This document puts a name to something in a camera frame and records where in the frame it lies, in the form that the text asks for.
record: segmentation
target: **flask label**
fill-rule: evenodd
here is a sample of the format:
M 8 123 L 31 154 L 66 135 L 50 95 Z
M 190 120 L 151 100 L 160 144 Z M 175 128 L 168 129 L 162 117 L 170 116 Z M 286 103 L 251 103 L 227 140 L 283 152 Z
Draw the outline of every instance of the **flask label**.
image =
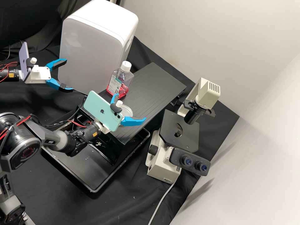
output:
M 122 82 L 118 78 L 116 78 L 115 75 L 112 75 L 109 82 L 108 91 L 114 94 L 119 93 L 121 84 Z

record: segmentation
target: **white wall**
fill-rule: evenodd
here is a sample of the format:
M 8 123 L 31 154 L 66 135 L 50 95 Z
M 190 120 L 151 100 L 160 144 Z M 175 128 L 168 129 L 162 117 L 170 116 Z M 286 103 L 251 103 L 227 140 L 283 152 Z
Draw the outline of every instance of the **white wall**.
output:
M 123 2 L 146 46 L 241 115 L 171 225 L 299 224 L 299 1 Z
M 300 8 L 290 0 L 123 0 L 136 36 L 197 81 L 221 85 L 239 115 L 300 50 Z
M 300 223 L 300 55 L 240 118 L 171 225 Z

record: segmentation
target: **white box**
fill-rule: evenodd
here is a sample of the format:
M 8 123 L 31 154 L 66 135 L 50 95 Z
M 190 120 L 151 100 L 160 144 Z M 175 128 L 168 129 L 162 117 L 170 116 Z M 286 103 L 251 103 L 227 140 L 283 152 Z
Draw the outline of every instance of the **white box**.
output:
M 62 25 L 60 82 L 88 94 L 106 89 L 114 69 L 126 60 L 138 17 L 109 1 L 93 0 Z

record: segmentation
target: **light blue iphone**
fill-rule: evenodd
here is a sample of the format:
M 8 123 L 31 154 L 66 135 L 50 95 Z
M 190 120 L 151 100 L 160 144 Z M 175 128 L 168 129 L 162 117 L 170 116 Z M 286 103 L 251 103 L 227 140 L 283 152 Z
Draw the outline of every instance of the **light blue iphone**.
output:
M 89 92 L 83 107 L 111 131 L 115 131 L 123 119 L 120 112 L 114 112 L 110 103 L 94 91 Z

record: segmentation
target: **blue eyepiece lens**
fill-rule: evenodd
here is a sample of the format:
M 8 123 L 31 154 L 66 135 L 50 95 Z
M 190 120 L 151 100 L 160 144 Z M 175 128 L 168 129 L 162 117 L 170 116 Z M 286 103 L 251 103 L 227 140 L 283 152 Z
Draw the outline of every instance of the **blue eyepiece lens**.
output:
M 201 169 L 202 169 L 203 171 L 205 171 L 205 170 L 207 170 L 207 166 L 203 165 L 203 166 L 201 167 Z
M 189 165 L 189 164 L 191 164 L 191 163 L 192 163 L 192 160 L 191 160 L 191 159 L 186 159 L 186 161 L 185 161 L 185 162 L 186 162 L 186 164 L 187 164 L 187 165 Z

